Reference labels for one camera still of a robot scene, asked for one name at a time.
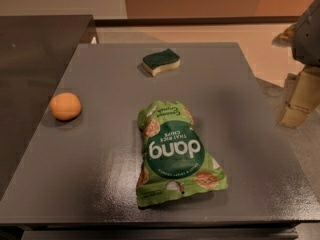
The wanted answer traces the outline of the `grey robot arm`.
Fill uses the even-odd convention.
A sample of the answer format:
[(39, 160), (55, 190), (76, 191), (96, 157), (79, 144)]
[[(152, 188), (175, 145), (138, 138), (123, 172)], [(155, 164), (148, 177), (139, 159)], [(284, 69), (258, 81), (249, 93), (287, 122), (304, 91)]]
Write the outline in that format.
[(320, 0), (314, 0), (299, 17), (293, 35), (292, 55), (305, 67), (289, 80), (292, 92), (280, 123), (297, 128), (320, 104)]

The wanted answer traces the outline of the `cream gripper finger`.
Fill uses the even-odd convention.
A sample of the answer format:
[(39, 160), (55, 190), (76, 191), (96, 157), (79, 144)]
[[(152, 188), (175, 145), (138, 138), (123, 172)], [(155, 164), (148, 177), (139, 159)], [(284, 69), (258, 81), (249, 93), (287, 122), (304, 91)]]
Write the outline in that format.
[(284, 107), (279, 122), (289, 128), (301, 126), (320, 104), (320, 68), (305, 66), (289, 74), (284, 85)]

